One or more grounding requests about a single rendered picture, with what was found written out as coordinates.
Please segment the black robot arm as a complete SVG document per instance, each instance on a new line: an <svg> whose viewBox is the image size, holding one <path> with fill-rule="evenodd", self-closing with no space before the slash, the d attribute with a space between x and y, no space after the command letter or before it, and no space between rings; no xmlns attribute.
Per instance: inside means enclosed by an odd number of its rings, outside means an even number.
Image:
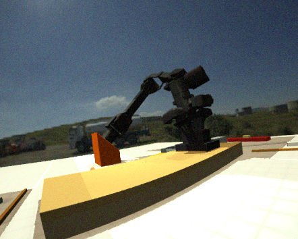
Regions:
<svg viewBox="0 0 298 239"><path fill-rule="evenodd" d="M162 81L162 85L159 86L154 78L159 78ZM161 71L158 74L149 75L148 77L144 78L139 93L133 98L125 110L121 113L118 113L107 122L105 125L107 131L104 132L102 137L111 144L116 137L122 138L132 123L132 115L137 111L146 97L149 94L160 90L164 83L166 83L164 90L171 92L172 96L174 97L181 92L189 91L189 89L194 90L208 81L210 81L210 79L200 65L188 73L184 69L177 68L172 72ZM211 104L213 104L213 98L209 94L196 95L191 98L185 97L185 107L187 111L191 110L191 107L202 111L202 108L211 107ZM120 133L118 133L118 131Z"/></svg>

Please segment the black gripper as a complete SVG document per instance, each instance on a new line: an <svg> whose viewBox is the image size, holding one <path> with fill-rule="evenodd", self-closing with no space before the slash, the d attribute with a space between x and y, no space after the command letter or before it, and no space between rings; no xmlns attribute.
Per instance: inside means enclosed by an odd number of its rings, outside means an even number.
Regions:
<svg viewBox="0 0 298 239"><path fill-rule="evenodd" d="M164 124L172 124L173 119L176 119L174 126L177 126L192 142L196 142L193 129L195 131L204 129L204 122L208 116L212 115L212 111L209 108L202 108L202 111L197 111L194 107L191 107L191 110L187 111L185 107L185 97L191 98L194 97L194 95L190 94L189 91L175 95L173 97L173 104L177 107L173 107L164 113L162 120Z"/></svg>

